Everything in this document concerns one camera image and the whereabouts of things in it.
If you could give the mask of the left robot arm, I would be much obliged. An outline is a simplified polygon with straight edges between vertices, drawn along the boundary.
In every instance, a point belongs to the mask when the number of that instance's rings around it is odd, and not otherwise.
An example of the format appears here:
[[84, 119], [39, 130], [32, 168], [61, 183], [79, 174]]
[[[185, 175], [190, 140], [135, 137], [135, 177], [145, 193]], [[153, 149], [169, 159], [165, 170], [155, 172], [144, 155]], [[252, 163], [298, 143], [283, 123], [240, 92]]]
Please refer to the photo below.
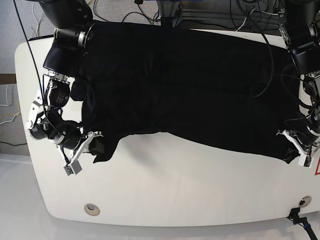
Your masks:
[[284, 120], [280, 131], [293, 146], [285, 160], [295, 157], [309, 167], [313, 148], [320, 137], [320, 28], [314, 19], [320, 10], [318, 0], [283, 0], [280, 3], [279, 32], [292, 62], [279, 74], [285, 92], [307, 114]]

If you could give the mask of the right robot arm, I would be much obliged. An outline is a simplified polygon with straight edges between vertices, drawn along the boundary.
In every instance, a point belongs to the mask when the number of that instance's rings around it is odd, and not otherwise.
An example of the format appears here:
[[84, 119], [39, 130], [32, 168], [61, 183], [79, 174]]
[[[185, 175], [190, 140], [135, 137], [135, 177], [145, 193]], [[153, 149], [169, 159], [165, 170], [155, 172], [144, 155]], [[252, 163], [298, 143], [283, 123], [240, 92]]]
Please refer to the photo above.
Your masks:
[[85, 0], [40, 0], [54, 25], [53, 43], [38, 75], [39, 89], [31, 104], [26, 129], [36, 140], [57, 147], [69, 174], [81, 170], [79, 157], [104, 153], [102, 132], [93, 125], [100, 103], [94, 84], [81, 70], [93, 38], [95, 22]]

